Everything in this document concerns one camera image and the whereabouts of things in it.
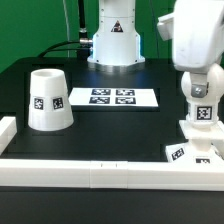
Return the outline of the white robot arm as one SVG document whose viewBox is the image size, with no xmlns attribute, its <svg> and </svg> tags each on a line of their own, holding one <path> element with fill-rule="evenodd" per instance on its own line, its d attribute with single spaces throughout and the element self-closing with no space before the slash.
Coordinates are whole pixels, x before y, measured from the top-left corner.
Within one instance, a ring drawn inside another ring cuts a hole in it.
<svg viewBox="0 0 224 224">
<path fill-rule="evenodd" d="M 175 68 L 193 75 L 191 95 L 205 97 L 208 71 L 224 54 L 224 0 L 176 0 L 157 28 L 172 41 Z M 88 63 L 108 71 L 131 67 L 145 61 L 140 48 L 135 0 L 99 0 L 99 28 Z"/>
</svg>

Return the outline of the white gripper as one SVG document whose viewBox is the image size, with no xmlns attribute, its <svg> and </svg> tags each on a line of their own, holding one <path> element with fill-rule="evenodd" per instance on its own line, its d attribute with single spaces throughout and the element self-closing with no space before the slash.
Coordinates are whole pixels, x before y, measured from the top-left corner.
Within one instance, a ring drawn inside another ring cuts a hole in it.
<svg viewBox="0 0 224 224">
<path fill-rule="evenodd" d="M 208 93 L 210 67 L 224 53 L 224 0 L 176 0 L 172 13 L 158 18 L 161 38 L 172 40 L 172 60 L 190 74 L 191 96 Z"/>
</svg>

